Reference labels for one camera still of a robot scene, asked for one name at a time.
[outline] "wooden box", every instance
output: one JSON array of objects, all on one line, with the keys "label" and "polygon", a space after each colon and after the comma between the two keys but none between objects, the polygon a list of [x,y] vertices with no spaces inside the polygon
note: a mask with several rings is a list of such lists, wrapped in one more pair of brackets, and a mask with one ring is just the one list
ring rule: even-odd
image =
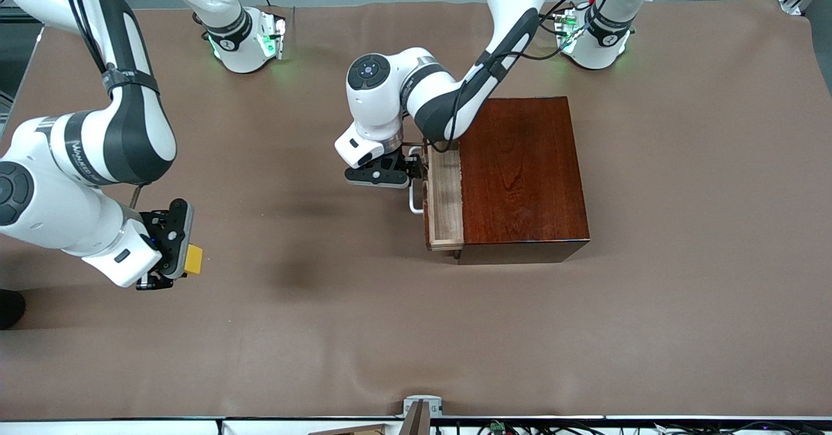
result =
[{"label": "wooden box", "polygon": [[460,264],[559,263],[589,242],[567,98],[492,98],[455,150],[426,160],[428,249]]}]

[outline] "black cylinder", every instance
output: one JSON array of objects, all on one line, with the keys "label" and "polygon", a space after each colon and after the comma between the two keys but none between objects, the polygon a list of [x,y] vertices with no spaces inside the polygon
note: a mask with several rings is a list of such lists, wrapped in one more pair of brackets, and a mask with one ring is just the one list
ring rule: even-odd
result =
[{"label": "black cylinder", "polygon": [[23,295],[0,289],[0,329],[9,329],[23,317],[26,301]]}]

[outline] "table surface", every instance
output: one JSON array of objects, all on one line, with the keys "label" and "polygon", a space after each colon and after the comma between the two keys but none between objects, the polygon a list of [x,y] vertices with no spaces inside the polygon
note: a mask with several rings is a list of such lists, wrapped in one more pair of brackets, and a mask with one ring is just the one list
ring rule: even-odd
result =
[{"label": "table surface", "polygon": [[[394,414],[412,393],[447,414],[832,410],[832,98],[805,18],[648,3],[609,70],[520,62],[495,97],[569,97],[592,241],[459,267],[332,144],[355,57],[419,45],[460,76],[485,5],[298,9],[288,59],[252,75],[189,11],[137,17],[179,143],[138,207],[196,205],[203,273],[137,293],[0,239],[0,285],[29,300],[0,334],[0,417]],[[11,124],[106,104],[80,38],[48,29]]]}]

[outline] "brown tabletop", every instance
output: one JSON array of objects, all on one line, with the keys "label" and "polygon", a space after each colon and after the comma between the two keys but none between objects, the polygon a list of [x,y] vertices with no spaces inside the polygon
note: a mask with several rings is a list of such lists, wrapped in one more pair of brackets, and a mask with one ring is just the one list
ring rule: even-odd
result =
[{"label": "brown tabletop", "polygon": [[[426,252],[406,192],[348,186],[332,144],[354,58],[419,45],[460,76],[485,5],[299,9],[289,60],[242,76],[190,11],[138,18],[179,142],[139,208],[196,205],[203,273],[138,293],[0,239],[0,285],[29,300],[0,332],[0,417],[393,414],[411,393],[448,414],[832,411],[832,98],[805,18],[648,3],[609,70],[520,62],[495,96],[569,97],[592,241],[482,267]],[[11,125],[106,103],[50,29]]]}]

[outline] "white robotic arm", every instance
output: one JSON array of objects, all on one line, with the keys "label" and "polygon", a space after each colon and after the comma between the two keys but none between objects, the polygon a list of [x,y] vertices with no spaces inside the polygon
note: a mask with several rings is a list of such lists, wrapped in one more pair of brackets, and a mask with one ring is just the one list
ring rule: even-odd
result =
[{"label": "white robotic arm", "polygon": [[[417,174],[401,153],[402,115],[413,117],[430,141],[452,141],[469,128],[482,104],[528,47],[541,23],[545,0],[487,0],[493,37],[466,76],[456,81],[433,55],[409,49],[393,56],[371,53],[347,73],[354,123],[335,142],[350,168],[349,183],[407,188]],[[603,0],[568,30],[565,52],[587,68],[606,67],[623,51],[644,0]]]},{"label": "white robotic arm", "polygon": [[228,70],[251,73],[270,59],[281,59],[285,18],[244,8],[239,0],[182,1],[196,13],[208,32],[214,55]]},{"label": "white robotic arm", "polygon": [[[83,5],[112,103],[21,124],[0,159],[0,233],[81,257],[121,287],[172,285],[184,271],[192,209],[145,213],[100,186],[151,183],[169,169],[176,142],[159,100],[136,18],[124,0],[15,0],[42,22],[79,33]],[[176,215],[166,225],[166,215]],[[166,235],[175,231],[174,241]]]}]

